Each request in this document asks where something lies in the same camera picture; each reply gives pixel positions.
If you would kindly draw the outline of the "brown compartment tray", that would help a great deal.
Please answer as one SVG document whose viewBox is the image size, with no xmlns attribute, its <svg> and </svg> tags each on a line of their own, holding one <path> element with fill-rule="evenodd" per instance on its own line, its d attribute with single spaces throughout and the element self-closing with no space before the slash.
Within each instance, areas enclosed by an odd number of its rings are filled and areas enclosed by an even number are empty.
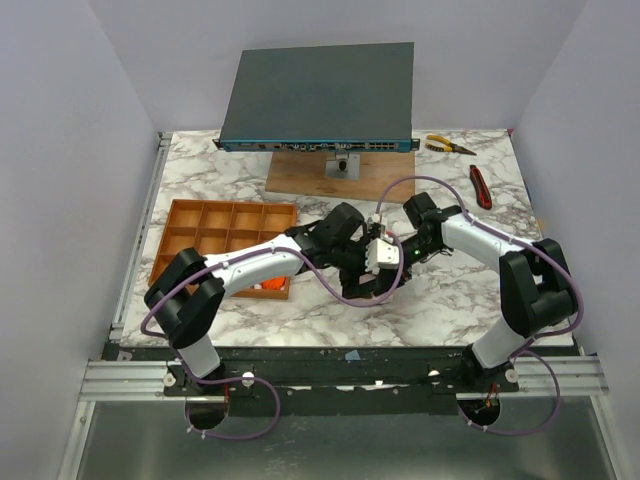
<svg viewBox="0 0 640 480">
<path fill-rule="evenodd" d="M 229 253 L 270 241 L 296 222 L 297 208 L 289 203 L 175 199 L 148 282 L 186 248 L 202 255 Z"/>
</svg>

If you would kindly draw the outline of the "pink navy-trimmed underwear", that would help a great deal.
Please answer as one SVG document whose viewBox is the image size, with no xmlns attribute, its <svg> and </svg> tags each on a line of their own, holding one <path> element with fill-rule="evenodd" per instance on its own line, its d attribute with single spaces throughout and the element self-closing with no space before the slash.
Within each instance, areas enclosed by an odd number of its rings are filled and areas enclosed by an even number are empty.
<svg viewBox="0 0 640 480">
<path fill-rule="evenodd" d="M 379 305 L 379 304 L 382 304 L 382 303 L 384 303 L 384 302 L 385 302 L 385 301 L 386 301 L 386 300 L 387 300 L 391 295 L 392 295 L 392 292 L 386 292 L 384 295 L 380 295 L 380 296 L 377 296 L 377 297 L 375 297 L 375 298 L 372 298 L 372 299 L 369 301 L 369 304 L 370 304 L 370 305 Z"/>
</svg>

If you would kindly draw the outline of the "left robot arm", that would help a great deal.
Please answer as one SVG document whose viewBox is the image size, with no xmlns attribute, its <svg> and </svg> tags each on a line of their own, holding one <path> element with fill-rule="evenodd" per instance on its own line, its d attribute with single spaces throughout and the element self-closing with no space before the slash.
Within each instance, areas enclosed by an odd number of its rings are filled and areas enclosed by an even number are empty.
<svg viewBox="0 0 640 480">
<path fill-rule="evenodd" d="M 339 301 L 367 308 L 397 287 L 404 265 L 397 239 L 379 222 L 368 223 L 352 205 L 341 203 L 315 222 L 290 227 L 266 242 L 222 254 L 178 252 L 149 287 L 146 331 L 156 322 L 170 348 L 188 369 L 187 382 L 201 395 L 214 393 L 222 380 L 222 360 L 208 333 L 223 301 L 263 281 L 334 268 L 342 287 Z"/>
</svg>

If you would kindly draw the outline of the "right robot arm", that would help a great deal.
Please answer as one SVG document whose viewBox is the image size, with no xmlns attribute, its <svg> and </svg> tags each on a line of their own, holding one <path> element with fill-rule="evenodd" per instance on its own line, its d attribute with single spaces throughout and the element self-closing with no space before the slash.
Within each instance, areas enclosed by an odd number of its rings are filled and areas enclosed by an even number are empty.
<svg viewBox="0 0 640 480">
<path fill-rule="evenodd" d="M 439 208 L 426 193 L 403 205 L 415 234 L 403 242 L 404 269 L 441 250 L 458 250 L 498 274 L 501 316 L 462 353 L 460 379 L 480 392 L 496 380 L 496 370 L 530 344 L 543 329 L 578 311 L 578 300 L 565 275 L 558 242 L 531 242 L 494 235 L 464 215 L 459 206 Z"/>
</svg>

